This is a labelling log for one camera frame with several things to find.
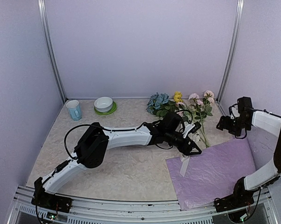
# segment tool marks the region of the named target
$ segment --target robotic arm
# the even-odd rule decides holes
[[[176,129],[180,124],[183,125],[183,131],[177,132]],[[150,146],[167,142],[170,146],[176,146],[183,155],[201,154],[200,148],[188,137],[189,133],[195,133],[200,129],[200,123],[185,126],[182,118],[174,112],[169,112],[163,120],[144,122],[139,127],[111,128],[103,127],[98,122],[83,126],[89,128],[78,141],[74,152],[69,154],[69,158],[50,174],[39,177],[34,182],[35,193],[32,204],[69,212],[71,198],[56,196],[55,193],[78,173],[100,166],[107,149],[130,145]]]
[[[274,183],[281,176],[281,117],[265,110],[255,110],[251,98],[248,97],[239,98],[238,103],[229,108],[229,113],[231,116],[221,117],[217,124],[218,129],[227,129],[236,138],[242,139],[241,130],[245,129],[245,138],[247,131],[254,126],[275,135],[278,141],[274,156],[266,165],[253,174],[240,178],[234,186],[233,194],[214,201],[217,212],[253,204],[254,192]]]

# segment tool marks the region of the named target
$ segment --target purple wrapping paper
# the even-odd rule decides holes
[[[167,167],[182,210],[189,210],[230,195],[238,179],[255,172],[247,139],[232,139],[190,157],[185,177],[179,174],[179,157]]]

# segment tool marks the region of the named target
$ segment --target yellow flower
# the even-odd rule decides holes
[[[177,91],[177,92],[174,93],[173,99],[174,99],[174,101],[175,101],[176,103],[178,103],[178,102],[183,102],[182,96],[183,96],[182,93],[179,92],[179,91]]]

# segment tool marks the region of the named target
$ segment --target blue hydrangea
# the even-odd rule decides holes
[[[155,110],[160,109],[161,105],[168,103],[169,96],[166,93],[159,94],[158,92],[151,96],[148,107],[146,108],[147,112],[153,114]]]

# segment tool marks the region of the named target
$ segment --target tabletop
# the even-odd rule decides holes
[[[108,127],[138,126],[144,121],[153,122],[158,117],[146,111],[147,99],[115,99],[117,110],[110,115],[98,115],[94,100],[79,100],[82,119],[73,121],[64,106],[54,122],[29,176],[27,186],[50,173],[68,158],[63,140],[67,131],[76,125],[99,122]],[[207,117],[205,131],[211,145],[226,142],[232,136],[216,129],[221,114],[216,105],[213,116]],[[70,152],[87,127],[74,130],[67,138]],[[180,156],[178,149],[163,150],[156,146],[118,147],[106,151],[103,163],[87,169],[61,187],[58,193],[87,198],[119,201],[169,201],[176,200],[165,160]]]

